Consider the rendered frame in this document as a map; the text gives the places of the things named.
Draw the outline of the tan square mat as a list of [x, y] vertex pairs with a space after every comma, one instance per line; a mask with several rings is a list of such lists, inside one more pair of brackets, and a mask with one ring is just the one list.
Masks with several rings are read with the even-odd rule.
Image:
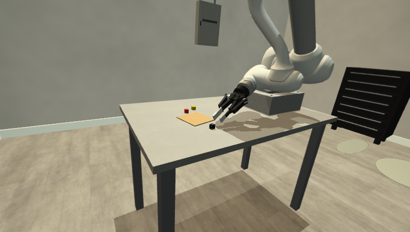
[[193, 126], [198, 126], [207, 122], [214, 121], [213, 118], [200, 114], [198, 112], [177, 116], [178, 119], [183, 120]]

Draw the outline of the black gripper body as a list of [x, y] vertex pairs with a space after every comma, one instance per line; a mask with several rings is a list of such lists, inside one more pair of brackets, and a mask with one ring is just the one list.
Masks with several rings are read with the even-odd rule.
[[230, 96], [232, 96], [232, 94], [235, 93], [235, 96], [232, 98], [232, 102], [234, 102], [235, 98], [237, 97], [238, 94], [240, 94], [240, 97], [238, 98], [237, 102], [241, 102], [244, 98], [246, 99], [249, 95], [249, 90], [246, 86], [244, 85], [238, 85], [233, 93], [230, 94]]

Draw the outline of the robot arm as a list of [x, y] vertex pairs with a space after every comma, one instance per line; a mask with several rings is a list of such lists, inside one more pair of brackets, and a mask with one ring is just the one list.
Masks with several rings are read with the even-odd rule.
[[316, 44], [315, 0], [288, 0], [293, 38], [291, 53], [266, 13], [263, 0], [247, 2], [254, 22], [272, 47], [266, 51], [261, 65], [251, 68], [237, 86], [246, 86], [250, 96], [255, 90], [270, 94], [294, 92], [302, 84], [329, 79], [334, 62]]

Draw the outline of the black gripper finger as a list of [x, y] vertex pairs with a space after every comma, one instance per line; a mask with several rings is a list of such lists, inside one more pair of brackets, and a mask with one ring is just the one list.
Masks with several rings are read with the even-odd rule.
[[216, 120], [218, 116], [225, 110], [230, 104], [232, 104], [232, 98], [235, 96], [235, 93], [232, 94], [232, 96], [225, 94], [224, 98], [221, 100], [221, 102], [218, 104], [219, 109], [215, 114], [213, 115], [213, 119]]
[[248, 103], [248, 99], [244, 98], [241, 102], [237, 102], [238, 98], [240, 97], [240, 94], [237, 95], [237, 97], [235, 98], [234, 102], [232, 103], [232, 105], [223, 113], [223, 115], [220, 117], [220, 122], [222, 123], [226, 117], [233, 113], [235, 114], [238, 110], [240, 110], [245, 104]]

